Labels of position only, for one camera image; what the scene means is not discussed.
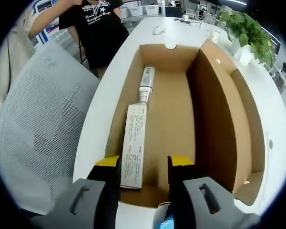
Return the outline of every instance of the white table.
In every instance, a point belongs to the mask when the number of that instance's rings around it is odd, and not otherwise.
[[[157,26],[165,27],[165,32],[152,35]],[[206,23],[200,28],[199,24],[188,25],[174,21],[174,18],[155,17],[145,18],[134,29],[109,65],[91,102],[78,144],[73,181],[86,178],[94,164],[104,158],[113,114],[127,71],[139,45],[164,43],[167,47],[174,47],[176,44],[201,47],[210,36],[210,31],[214,30],[220,32],[219,46],[227,50],[231,42],[226,32]],[[286,110],[275,83],[262,65],[253,62],[244,67],[235,61],[234,64],[244,76],[255,99],[266,149],[263,181],[255,203],[246,206],[235,200],[235,205],[244,212],[262,214],[286,178]],[[272,149],[269,148],[270,140],[273,141]],[[150,228],[154,212],[155,209],[152,208],[120,203],[116,226],[138,228],[140,225],[140,228]],[[133,222],[129,220],[132,217],[136,219]]]

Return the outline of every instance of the cardboard box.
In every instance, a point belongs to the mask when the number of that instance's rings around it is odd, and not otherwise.
[[[127,111],[121,164],[121,187],[142,188],[147,105],[132,104]]]
[[[121,201],[153,208],[168,201],[169,155],[188,157],[232,193],[264,169],[259,161],[265,157],[264,138],[254,99],[231,60],[210,41],[200,49],[140,46],[115,110],[106,156],[122,152],[128,105],[137,102],[147,65],[156,71],[146,121],[143,186],[123,189]],[[255,200],[256,195],[243,199]]]

